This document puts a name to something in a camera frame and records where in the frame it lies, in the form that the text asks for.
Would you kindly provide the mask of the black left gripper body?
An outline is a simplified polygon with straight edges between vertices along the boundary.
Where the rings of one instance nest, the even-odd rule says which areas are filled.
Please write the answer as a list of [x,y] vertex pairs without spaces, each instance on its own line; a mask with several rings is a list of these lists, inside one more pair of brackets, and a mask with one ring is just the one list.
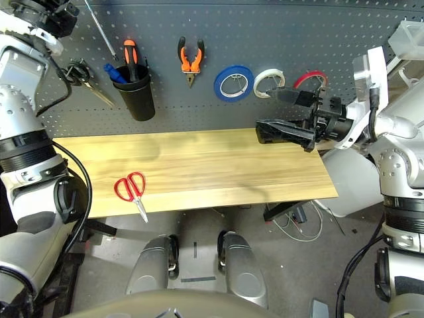
[[13,14],[56,38],[71,35],[80,10],[71,1],[14,0]]

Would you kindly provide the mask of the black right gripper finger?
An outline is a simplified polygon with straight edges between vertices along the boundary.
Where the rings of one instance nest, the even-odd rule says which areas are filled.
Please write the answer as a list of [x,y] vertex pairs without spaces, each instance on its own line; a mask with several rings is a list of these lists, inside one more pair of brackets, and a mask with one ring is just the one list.
[[317,100],[315,93],[290,87],[275,87],[266,92],[271,98],[289,105],[310,107]]
[[279,119],[265,120],[266,143],[296,143],[306,152],[315,148],[315,131],[297,126],[294,123]]

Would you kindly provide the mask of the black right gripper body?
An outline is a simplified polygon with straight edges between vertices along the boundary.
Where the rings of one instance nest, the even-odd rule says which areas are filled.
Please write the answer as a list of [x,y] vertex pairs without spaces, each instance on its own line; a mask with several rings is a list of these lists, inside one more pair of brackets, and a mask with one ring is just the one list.
[[327,90],[320,89],[315,94],[311,113],[304,127],[315,133],[315,141],[341,141],[352,128],[353,120],[347,117],[346,105],[341,98],[327,97]]

